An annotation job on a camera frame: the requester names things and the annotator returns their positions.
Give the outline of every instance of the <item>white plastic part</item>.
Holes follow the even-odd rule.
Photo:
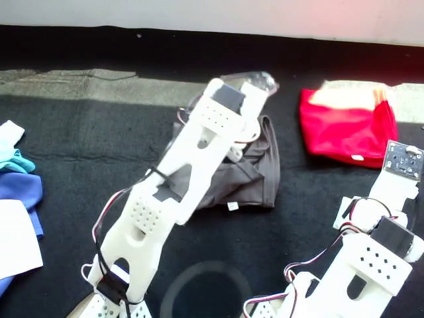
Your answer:
[[[305,293],[313,276],[299,273],[295,277],[297,301],[293,318],[310,317],[311,313],[314,318],[380,317],[411,271],[410,264],[368,235],[345,235],[343,247],[309,297],[305,297]],[[347,288],[355,275],[365,280],[366,285],[356,299],[351,299]],[[290,316],[293,304],[286,303],[289,296],[278,317]]]
[[[251,318],[275,318],[276,313],[269,301],[258,303],[254,311],[250,313]]]
[[[418,261],[424,253],[424,240],[421,237],[415,235],[413,237],[413,242],[411,249],[408,254],[405,256],[404,260],[408,263],[414,263]]]
[[[209,189],[219,164],[245,129],[246,122],[252,120],[210,98],[222,85],[221,79],[213,79],[209,83],[191,112],[189,121],[157,166],[165,176],[186,165],[191,166],[188,190],[181,201],[171,197],[163,201],[156,199],[154,194],[164,183],[164,178],[155,172],[150,174],[132,188],[121,216],[101,245],[102,255],[109,266],[120,258],[129,263],[127,297],[131,302],[143,300],[158,269],[162,247],[172,227],[175,223],[184,224],[191,217]],[[251,97],[252,93],[258,91],[252,89],[245,102],[253,100],[262,103],[252,103],[246,107],[254,106],[255,112],[249,114],[258,114],[266,99]],[[207,140],[207,145],[200,147],[201,140]],[[96,286],[102,277],[96,255],[87,277],[95,292],[98,292]]]
[[[382,170],[371,188],[369,197],[384,202],[390,209],[402,211],[406,199],[418,195],[417,181]]]
[[[98,294],[95,294],[88,303],[80,318],[127,318],[125,310],[121,307],[110,304]],[[152,318],[145,301],[132,309],[131,318]]]
[[[389,216],[387,210],[377,201],[363,199],[358,201],[358,203],[355,205],[351,220],[349,220],[349,215],[343,218],[343,213],[345,213],[350,202],[357,198],[358,197],[353,197],[352,199],[348,197],[342,198],[339,212],[337,213],[336,219],[333,223],[333,228],[338,230],[343,223],[350,222],[354,226],[367,233],[378,224],[378,221],[382,218],[382,216]],[[408,220],[405,213],[397,210],[390,210],[390,212],[392,213],[393,217],[397,217],[394,219],[395,222],[403,227],[406,227]]]
[[[121,308],[108,304],[100,295],[95,294],[79,318],[116,318]]]

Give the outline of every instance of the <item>light blue fabric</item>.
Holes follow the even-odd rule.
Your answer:
[[[34,162],[23,158],[19,149],[0,148],[0,172],[14,171],[27,174],[34,169]]]

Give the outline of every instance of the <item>clothing tag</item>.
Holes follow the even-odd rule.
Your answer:
[[[234,211],[239,209],[239,204],[237,202],[228,202],[227,207],[228,211]]]
[[[353,160],[364,161],[364,157],[362,157],[360,154],[353,154],[351,157]]]

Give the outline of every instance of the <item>white wall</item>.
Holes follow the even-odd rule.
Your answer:
[[[0,24],[159,28],[424,45],[424,0],[0,0]]]

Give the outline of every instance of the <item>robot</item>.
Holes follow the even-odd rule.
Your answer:
[[[241,81],[241,85],[229,85],[231,81]],[[266,72],[235,74],[209,82],[158,165],[151,166],[136,184],[112,195],[94,224],[97,254],[92,264],[82,266],[81,274],[93,286],[95,297],[81,318],[151,317],[144,295],[172,227],[185,224],[191,217],[219,164],[225,158],[239,161],[246,146],[259,137],[257,118],[267,98],[277,90],[278,84]],[[423,240],[405,228],[407,217],[401,212],[405,200],[417,195],[423,155],[416,147],[390,142],[370,195],[342,200],[334,224],[339,235],[333,245],[343,240],[343,247],[324,277],[319,279],[309,272],[296,275],[293,268],[315,261],[326,250],[310,261],[286,266],[286,291],[247,300],[244,316],[381,316],[411,272],[409,262],[418,260],[424,251]],[[186,166],[191,168],[190,179],[186,193],[179,196],[170,189],[171,176]],[[121,216],[100,243],[104,216],[126,193],[129,196]],[[115,264],[120,258],[128,262],[129,272]],[[319,283],[310,292],[313,282]],[[329,298],[332,304],[325,302]],[[273,299],[283,302],[275,307]],[[250,303],[258,305],[248,311]]]

